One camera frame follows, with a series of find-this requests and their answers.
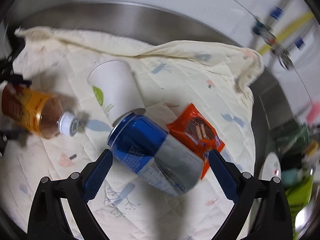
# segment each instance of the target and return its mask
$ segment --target snack package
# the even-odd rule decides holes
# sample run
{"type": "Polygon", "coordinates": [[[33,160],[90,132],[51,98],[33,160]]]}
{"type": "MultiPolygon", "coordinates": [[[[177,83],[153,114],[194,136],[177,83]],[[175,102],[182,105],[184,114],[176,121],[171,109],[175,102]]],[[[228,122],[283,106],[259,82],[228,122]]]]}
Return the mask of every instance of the snack package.
{"type": "Polygon", "coordinates": [[[203,179],[210,167],[208,161],[210,150],[216,149],[221,152],[225,146],[216,130],[199,113],[194,104],[190,104],[182,115],[167,127],[173,137],[203,160],[204,167],[201,175],[203,179]]]}

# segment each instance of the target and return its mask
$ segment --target blue and silver can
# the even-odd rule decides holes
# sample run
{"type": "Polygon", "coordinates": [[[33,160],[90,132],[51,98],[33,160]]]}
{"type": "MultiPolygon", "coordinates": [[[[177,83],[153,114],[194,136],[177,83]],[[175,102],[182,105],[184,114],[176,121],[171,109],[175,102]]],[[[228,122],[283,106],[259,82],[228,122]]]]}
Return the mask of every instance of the blue and silver can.
{"type": "Polygon", "coordinates": [[[188,192],[202,174],[202,159],[144,115],[125,115],[108,145],[122,164],[170,196],[188,192]]]}

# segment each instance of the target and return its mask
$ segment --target green leaf logo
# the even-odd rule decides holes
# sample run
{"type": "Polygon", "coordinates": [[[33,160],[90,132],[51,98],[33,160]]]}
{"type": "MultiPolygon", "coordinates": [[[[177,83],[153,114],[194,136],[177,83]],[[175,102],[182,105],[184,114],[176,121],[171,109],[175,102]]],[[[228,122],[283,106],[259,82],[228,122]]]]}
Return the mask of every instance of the green leaf logo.
{"type": "Polygon", "coordinates": [[[96,99],[99,102],[99,105],[102,106],[103,105],[103,92],[102,92],[102,90],[100,88],[93,86],[93,92],[94,92],[94,95],[96,96],[96,99]]]}

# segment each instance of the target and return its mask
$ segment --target bottle cap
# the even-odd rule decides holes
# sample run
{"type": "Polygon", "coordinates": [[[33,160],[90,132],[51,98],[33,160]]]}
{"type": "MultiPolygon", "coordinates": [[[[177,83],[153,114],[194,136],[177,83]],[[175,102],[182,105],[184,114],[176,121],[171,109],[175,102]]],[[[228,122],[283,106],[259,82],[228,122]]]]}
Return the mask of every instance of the bottle cap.
{"type": "Polygon", "coordinates": [[[59,132],[74,136],[79,127],[79,119],[70,112],[64,112],[59,121],[59,132]]]}

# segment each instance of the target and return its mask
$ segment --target white quilted mat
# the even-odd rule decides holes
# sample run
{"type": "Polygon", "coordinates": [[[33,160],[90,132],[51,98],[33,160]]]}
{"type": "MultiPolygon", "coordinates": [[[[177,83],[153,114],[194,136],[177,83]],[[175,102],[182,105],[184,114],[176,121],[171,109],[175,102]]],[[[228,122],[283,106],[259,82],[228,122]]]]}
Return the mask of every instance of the white quilted mat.
{"type": "MultiPolygon", "coordinates": [[[[96,65],[114,58],[130,64],[152,120],[165,128],[194,103],[225,142],[224,158],[253,173],[253,96],[248,85],[263,71],[257,52],[196,41],[151,46],[106,33],[46,27],[16,34],[26,38],[26,47],[14,61],[15,72],[32,79],[34,89],[60,95],[64,109],[81,120],[73,138],[59,135],[45,140],[29,135],[9,142],[0,160],[0,205],[23,230],[43,176],[66,178],[106,148],[111,125],[87,77],[96,65]]],[[[189,193],[172,198],[115,160],[88,205],[110,239],[206,240],[217,232],[233,203],[225,198],[211,170],[189,193]],[[123,201],[113,204],[119,197],[123,201]]],[[[82,239],[67,208],[66,216],[74,236],[82,239]]],[[[245,225],[241,237],[247,230],[245,225]]]]}

